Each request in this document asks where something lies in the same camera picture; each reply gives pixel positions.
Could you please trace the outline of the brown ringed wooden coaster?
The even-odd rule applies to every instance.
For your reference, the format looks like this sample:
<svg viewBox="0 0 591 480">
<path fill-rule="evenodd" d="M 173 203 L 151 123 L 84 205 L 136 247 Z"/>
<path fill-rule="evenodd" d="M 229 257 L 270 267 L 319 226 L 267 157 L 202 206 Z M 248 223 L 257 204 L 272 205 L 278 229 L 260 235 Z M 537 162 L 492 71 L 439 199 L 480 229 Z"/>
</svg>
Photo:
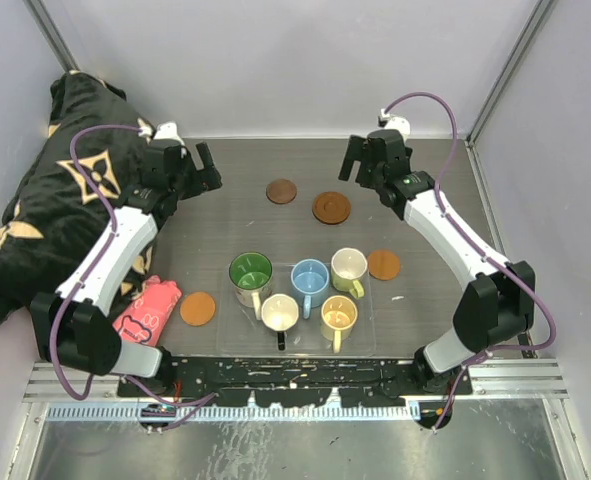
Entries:
<svg viewBox="0 0 591 480">
<path fill-rule="evenodd" d="M 322 192 L 313 201 L 312 213 L 321 223 L 341 224 L 351 213 L 351 203 L 346 196 L 339 192 Z"/>
</svg>

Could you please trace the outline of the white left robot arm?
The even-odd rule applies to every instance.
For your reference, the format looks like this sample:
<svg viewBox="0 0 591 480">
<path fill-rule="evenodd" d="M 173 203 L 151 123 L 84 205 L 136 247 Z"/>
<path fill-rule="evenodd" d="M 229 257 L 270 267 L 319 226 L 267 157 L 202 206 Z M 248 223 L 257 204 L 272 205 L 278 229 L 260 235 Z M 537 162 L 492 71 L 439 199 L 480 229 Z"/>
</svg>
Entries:
<svg viewBox="0 0 591 480">
<path fill-rule="evenodd" d="M 109 223 L 83 262 L 55 292 L 34 297 L 30 314 L 42 359 L 96 376 L 137 376 L 153 396 L 172 390 L 175 372 L 162 363 L 162 351 L 123 339 L 108 316 L 134 261 L 178 202 L 221 188 L 208 145 L 200 142 L 196 150 L 201 168 L 182 143 L 152 141 L 137 182 L 112 204 Z"/>
</svg>

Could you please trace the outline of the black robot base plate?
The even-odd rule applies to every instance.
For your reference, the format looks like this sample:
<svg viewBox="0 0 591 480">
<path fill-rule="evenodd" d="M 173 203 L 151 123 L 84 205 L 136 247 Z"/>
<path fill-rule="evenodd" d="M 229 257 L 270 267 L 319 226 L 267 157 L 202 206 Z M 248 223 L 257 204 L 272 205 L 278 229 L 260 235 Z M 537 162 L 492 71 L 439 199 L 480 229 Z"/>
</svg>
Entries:
<svg viewBox="0 0 591 480">
<path fill-rule="evenodd" d="M 215 393 L 218 406 L 249 400 L 267 408 L 321 406 L 333 392 L 348 407 L 403 406 L 407 397 L 448 396 L 458 372 L 419 382 L 406 360 L 376 358 L 172 357 L 160 379 L 142 383 L 159 396 L 197 400 Z"/>
</svg>

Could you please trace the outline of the olive green white mug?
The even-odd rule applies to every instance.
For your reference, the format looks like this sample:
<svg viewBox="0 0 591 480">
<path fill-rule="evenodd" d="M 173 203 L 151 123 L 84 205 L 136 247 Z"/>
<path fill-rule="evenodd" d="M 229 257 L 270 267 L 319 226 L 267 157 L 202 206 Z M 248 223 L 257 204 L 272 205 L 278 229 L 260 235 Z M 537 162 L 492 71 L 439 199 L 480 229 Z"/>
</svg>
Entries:
<svg viewBox="0 0 591 480">
<path fill-rule="evenodd" d="M 367 273 L 368 262 L 360 250 L 350 247 L 337 250 L 330 267 L 331 282 L 337 291 L 349 293 L 357 300 L 364 296 L 362 279 Z"/>
</svg>

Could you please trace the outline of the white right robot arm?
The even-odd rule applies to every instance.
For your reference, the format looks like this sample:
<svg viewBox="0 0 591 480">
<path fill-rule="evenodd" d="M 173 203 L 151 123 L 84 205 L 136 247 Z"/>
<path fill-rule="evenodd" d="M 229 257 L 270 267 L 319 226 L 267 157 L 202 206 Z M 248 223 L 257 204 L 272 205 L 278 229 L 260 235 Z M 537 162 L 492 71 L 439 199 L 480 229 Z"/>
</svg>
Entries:
<svg viewBox="0 0 591 480">
<path fill-rule="evenodd" d="M 535 273 L 527 262 L 512 263 L 482 242 L 436 192 L 434 179 L 412 170 L 411 154 L 397 130 L 352 135 L 339 178 L 375 190 L 429 242 L 462 287 L 451 328 L 414 354 L 411 377 L 419 390 L 434 394 L 464 361 L 532 327 L 534 302 L 523 289 L 535 286 Z"/>
</svg>

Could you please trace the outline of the orange coaster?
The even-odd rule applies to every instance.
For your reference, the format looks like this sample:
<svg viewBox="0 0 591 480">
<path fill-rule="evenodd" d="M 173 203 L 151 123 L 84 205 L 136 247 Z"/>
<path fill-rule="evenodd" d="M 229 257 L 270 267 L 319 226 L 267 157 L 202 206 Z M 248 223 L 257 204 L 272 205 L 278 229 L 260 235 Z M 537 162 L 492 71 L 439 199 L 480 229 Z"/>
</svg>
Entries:
<svg viewBox="0 0 591 480">
<path fill-rule="evenodd" d="M 210 322 L 216 313 L 216 302 L 206 292 L 187 295 L 180 306 L 180 316 L 189 326 L 199 327 Z"/>
<path fill-rule="evenodd" d="M 369 274 L 381 281 L 390 281 L 400 272 L 401 263 L 399 257 L 386 249 L 372 251 L 368 257 Z"/>
</svg>

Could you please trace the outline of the dark brown coaster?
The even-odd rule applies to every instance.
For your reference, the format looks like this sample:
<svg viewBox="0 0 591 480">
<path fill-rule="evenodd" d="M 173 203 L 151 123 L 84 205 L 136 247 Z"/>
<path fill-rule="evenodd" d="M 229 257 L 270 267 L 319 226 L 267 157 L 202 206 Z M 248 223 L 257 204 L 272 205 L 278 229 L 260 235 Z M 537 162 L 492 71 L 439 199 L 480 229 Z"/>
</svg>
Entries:
<svg viewBox="0 0 591 480">
<path fill-rule="evenodd" d="M 271 181 L 266 187 L 266 197 L 272 203 L 283 205 L 295 199 L 296 185 L 288 179 L 280 178 Z"/>
</svg>

